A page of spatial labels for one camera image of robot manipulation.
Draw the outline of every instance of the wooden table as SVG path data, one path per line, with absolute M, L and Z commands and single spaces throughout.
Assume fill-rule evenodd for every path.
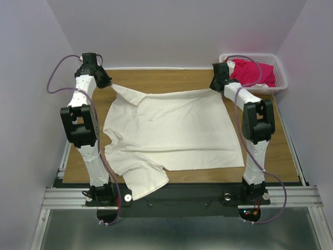
M 108 71 L 113 83 L 145 93 L 168 93 L 177 91 L 207 89 L 213 77 L 212 70 L 113 70 Z M 116 93 L 112 88 L 96 89 L 93 101 L 96 105 L 100 130 L 103 130 L 105 117 Z M 299 178 L 291 157 L 281 120 L 276 109 L 273 96 L 260 96 L 274 102 L 275 134 L 268 145 L 265 168 L 268 172 L 278 175 L 284 182 L 298 182 Z M 223 98 L 230 118 L 236 129 L 234 103 Z M 238 119 L 241 121 L 242 112 L 239 109 Z M 101 149 L 111 143 L 107 135 L 101 133 Z M 243 158 L 246 161 L 246 151 L 242 147 Z M 217 183 L 240 182 L 244 174 L 244 167 L 217 168 L 204 170 L 166 171 L 170 183 Z M 124 183 L 124 179 L 116 175 L 117 181 Z M 276 182 L 266 176 L 267 182 Z M 63 183 L 89 183 L 89 175 L 79 152 L 71 146 Z

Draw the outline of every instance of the white wall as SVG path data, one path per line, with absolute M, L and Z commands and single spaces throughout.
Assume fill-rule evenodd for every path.
M 306 0 L 48 0 L 74 52 L 105 67 L 210 67 L 221 53 L 276 53 Z
M 309 0 L 278 57 L 289 88 L 276 97 L 305 178 L 317 184 L 333 229 L 333 1 Z
M 66 139 L 59 109 L 70 93 L 50 96 L 45 85 L 72 49 L 45 0 L 1 1 L 0 34 L 0 248 L 30 249 Z M 69 60 L 53 89 L 75 84 Z

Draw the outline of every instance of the white cloth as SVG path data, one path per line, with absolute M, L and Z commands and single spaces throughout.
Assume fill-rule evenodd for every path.
M 220 93 L 208 89 L 145 94 L 112 87 L 117 98 L 104 124 L 112 140 L 105 157 L 124 177 L 134 201 L 168 183 L 163 169 L 244 166 Z

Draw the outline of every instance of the table top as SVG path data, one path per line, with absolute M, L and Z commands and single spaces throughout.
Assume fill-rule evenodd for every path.
M 108 74 L 115 84 L 141 91 L 144 93 L 170 93 L 178 91 L 189 91 L 207 89 L 213 78 L 212 70 L 111 70 Z M 274 103 L 275 133 L 268 145 L 265 159 L 267 172 L 276 174 L 284 182 L 298 182 L 299 178 L 290 153 L 283 126 L 276 108 L 273 95 L 259 96 L 270 99 Z M 116 99 L 116 92 L 112 88 L 103 90 L 96 89 L 93 102 L 97 108 L 99 128 L 102 131 L 106 115 L 111 103 Z M 234 103 L 223 97 L 231 121 L 235 127 L 236 116 Z M 238 119 L 241 122 L 242 112 L 239 109 Z M 104 147 L 111 143 L 110 138 L 100 134 L 101 150 L 104 156 Z M 246 151 L 243 146 L 242 153 L 246 162 Z M 170 183 L 219 183 L 219 182 L 241 182 L 245 167 L 216 168 L 202 170 L 167 171 Z M 271 176 L 266 176 L 266 182 L 276 182 Z M 116 175 L 119 183 L 124 179 Z M 69 158 L 63 177 L 63 183 L 89 183 L 89 175 L 82 156 L 71 145 Z

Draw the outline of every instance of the white baseboard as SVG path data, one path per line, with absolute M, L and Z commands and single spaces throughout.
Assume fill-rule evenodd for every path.
M 211 70 L 213 67 L 119 67 L 104 68 L 105 70 Z

